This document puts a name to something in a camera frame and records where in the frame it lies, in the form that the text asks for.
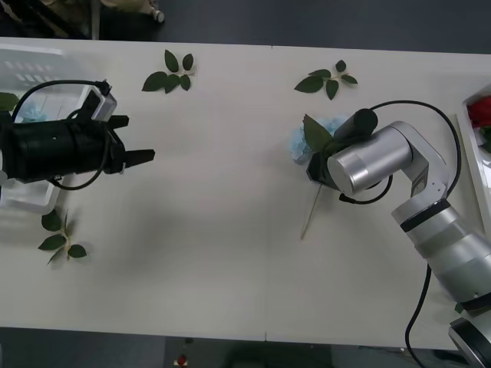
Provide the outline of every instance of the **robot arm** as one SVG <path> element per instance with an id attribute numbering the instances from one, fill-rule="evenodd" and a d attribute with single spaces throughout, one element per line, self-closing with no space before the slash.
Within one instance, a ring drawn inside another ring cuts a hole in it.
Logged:
<path id="1" fill-rule="evenodd" d="M 33 91 L 63 83 L 62 80 L 45 82 L 30 90 L 19 101 L 12 117 L 8 112 L 0 111 L 0 185 L 7 178 L 24 183 L 48 180 L 62 189 L 76 190 L 86 185 L 64 187 L 55 178 L 96 170 L 93 178 L 97 178 L 102 171 L 121 173 L 131 166 L 153 160 L 155 152 L 152 149 L 126 151 L 115 130 L 126 127 L 129 118 L 113 115 L 117 103 L 105 81 L 94 82 L 97 86 L 90 87 L 82 107 L 71 114 L 72 118 L 14 123 L 22 102 Z"/>
<path id="2" fill-rule="evenodd" d="M 397 121 L 328 159 L 339 190 L 352 196 L 402 170 L 411 196 L 392 212 L 440 283 L 462 304 L 449 335 L 471 364 L 491 367 L 491 244 L 447 202 L 449 170 L 409 124 Z"/>

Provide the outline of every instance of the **white container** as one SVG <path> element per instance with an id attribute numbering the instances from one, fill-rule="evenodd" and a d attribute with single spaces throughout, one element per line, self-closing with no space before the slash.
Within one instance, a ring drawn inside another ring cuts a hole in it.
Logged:
<path id="1" fill-rule="evenodd" d="M 483 218 L 484 232 L 486 237 L 491 240 L 491 153 L 479 148 L 479 145 L 483 144 L 485 140 L 479 133 L 479 128 L 473 128 L 467 112 L 467 105 L 486 96 L 491 96 L 491 84 L 464 100 L 460 112 L 457 114 L 457 119 L 476 190 L 479 210 Z"/>
<path id="2" fill-rule="evenodd" d="M 87 79 L 87 74 L 61 50 L 0 44 L 1 92 L 21 97 L 33 86 L 63 79 Z M 87 87 L 81 85 L 47 87 L 35 92 L 26 102 L 34 101 L 47 120 L 64 119 L 81 106 L 86 91 Z M 0 208 L 47 214 L 54 208 L 59 191 L 46 181 L 23 184 L 10 179 L 2 186 Z"/>

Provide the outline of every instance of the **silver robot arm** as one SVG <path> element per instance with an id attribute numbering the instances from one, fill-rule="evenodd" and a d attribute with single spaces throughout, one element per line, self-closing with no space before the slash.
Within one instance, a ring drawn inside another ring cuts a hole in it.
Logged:
<path id="1" fill-rule="evenodd" d="M 352 196 L 402 170 L 411 196 L 392 212 L 440 283 L 466 310 L 449 335 L 469 363 L 491 367 L 491 243 L 447 202 L 449 170 L 409 124 L 397 121 L 328 159 L 338 188 Z"/>

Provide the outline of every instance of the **white tray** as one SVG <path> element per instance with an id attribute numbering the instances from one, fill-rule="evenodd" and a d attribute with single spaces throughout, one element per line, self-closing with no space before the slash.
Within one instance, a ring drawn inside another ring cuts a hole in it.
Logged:
<path id="1" fill-rule="evenodd" d="M 62 50 L 0 44 L 0 91 L 21 96 L 35 85 L 60 79 L 90 79 L 76 60 Z M 87 88 L 54 86 L 39 90 L 33 100 L 47 120 L 65 118 L 81 106 Z M 0 208 L 23 209 L 40 214 L 49 213 L 56 203 L 59 189 L 42 181 L 23 184 L 10 179 L 2 187 Z"/>
<path id="2" fill-rule="evenodd" d="M 474 189 L 476 190 L 479 210 L 483 218 L 484 232 L 486 237 L 491 240 L 491 153 L 479 148 L 479 145 L 484 143 L 485 140 L 479 133 L 479 128 L 473 128 L 467 112 L 468 104 L 472 104 L 486 96 L 491 96 L 491 84 L 463 101 L 460 112 L 457 114 L 457 119 L 462 133 L 463 145 L 466 149 Z"/>

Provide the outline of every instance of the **small red object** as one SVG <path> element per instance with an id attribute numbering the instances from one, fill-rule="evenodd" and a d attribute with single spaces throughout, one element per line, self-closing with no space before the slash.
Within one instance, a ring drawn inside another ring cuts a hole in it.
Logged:
<path id="1" fill-rule="evenodd" d="M 472 105 L 467 105 L 473 127 L 491 126 L 491 97 L 484 97 Z"/>
<path id="2" fill-rule="evenodd" d="M 179 366 L 184 366 L 184 364 L 186 364 L 187 362 L 187 358 L 185 355 L 179 355 L 179 358 L 177 358 L 177 364 Z"/>

